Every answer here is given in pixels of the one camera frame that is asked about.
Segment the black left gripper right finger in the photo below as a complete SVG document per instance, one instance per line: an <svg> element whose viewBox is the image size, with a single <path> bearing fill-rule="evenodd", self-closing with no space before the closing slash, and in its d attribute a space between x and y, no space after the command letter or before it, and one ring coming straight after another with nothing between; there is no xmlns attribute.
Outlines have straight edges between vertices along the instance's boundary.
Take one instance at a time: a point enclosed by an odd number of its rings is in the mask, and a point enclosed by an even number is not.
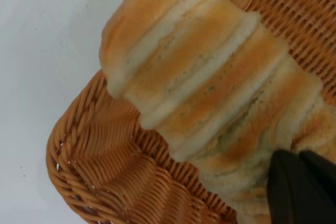
<svg viewBox="0 0 336 224"><path fill-rule="evenodd" d="M335 193L335 164L313 151L302 151L300 159L327 193Z"/></svg>

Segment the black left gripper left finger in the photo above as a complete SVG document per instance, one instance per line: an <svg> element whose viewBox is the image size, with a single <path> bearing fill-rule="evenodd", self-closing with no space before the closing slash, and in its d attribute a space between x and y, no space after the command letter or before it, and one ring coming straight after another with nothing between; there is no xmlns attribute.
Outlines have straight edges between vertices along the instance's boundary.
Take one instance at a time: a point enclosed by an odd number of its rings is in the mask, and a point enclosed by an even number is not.
<svg viewBox="0 0 336 224"><path fill-rule="evenodd" d="M267 199L272 223L335 223L335 193L323 189L300 159L300 153L273 153Z"/></svg>

